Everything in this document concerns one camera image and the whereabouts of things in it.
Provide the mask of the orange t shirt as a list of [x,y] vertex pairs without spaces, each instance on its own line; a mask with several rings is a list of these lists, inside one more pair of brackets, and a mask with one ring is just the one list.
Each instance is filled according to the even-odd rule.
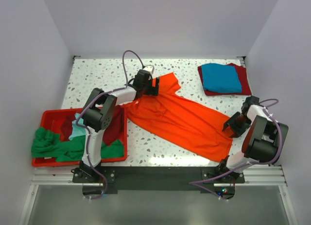
[[228,116],[178,96],[181,88],[173,73],[160,77],[158,96],[146,96],[123,105],[134,124],[209,160],[228,156],[232,138],[223,132]]

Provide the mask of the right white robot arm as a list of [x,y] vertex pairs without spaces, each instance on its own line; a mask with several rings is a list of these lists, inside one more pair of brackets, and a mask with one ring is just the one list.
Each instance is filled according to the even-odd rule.
[[231,131],[231,138],[247,135],[242,148],[234,155],[221,160],[215,172],[221,177],[237,178],[253,165],[274,164],[278,161],[289,127],[278,122],[256,96],[249,96],[236,112],[223,124],[223,131]]

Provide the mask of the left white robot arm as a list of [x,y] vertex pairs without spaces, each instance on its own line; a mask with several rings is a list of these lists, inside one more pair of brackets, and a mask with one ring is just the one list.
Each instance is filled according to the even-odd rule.
[[159,78],[153,81],[154,71],[154,66],[147,65],[121,88],[108,92],[99,88],[92,90],[76,120],[76,125],[86,131],[85,149],[79,164],[84,179],[96,182],[103,177],[100,173],[101,146],[104,133],[112,122],[115,107],[135,101],[143,95],[158,95]]

